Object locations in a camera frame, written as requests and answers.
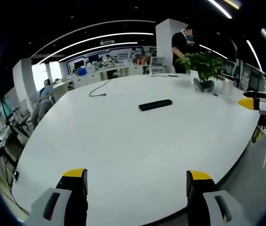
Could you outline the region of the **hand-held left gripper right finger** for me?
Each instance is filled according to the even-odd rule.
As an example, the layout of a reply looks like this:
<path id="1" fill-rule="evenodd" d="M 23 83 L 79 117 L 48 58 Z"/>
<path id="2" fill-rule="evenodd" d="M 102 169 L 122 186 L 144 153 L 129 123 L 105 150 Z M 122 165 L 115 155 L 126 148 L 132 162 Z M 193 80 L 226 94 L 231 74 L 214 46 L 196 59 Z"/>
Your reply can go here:
<path id="1" fill-rule="evenodd" d="M 187 215 L 190 226 L 250 226 L 241 204 L 212 177 L 202 171 L 187 171 Z"/>

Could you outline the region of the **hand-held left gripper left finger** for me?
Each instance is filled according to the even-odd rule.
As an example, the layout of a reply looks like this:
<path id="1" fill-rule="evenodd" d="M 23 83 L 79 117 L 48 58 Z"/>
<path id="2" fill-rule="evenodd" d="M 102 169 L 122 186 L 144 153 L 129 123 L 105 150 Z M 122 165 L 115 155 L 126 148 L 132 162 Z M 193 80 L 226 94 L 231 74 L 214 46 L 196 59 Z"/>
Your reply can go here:
<path id="1" fill-rule="evenodd" d="M 85 226 L 87 210 L 87 169 L 72 169 L 31 205 L 24 225 Z"/>

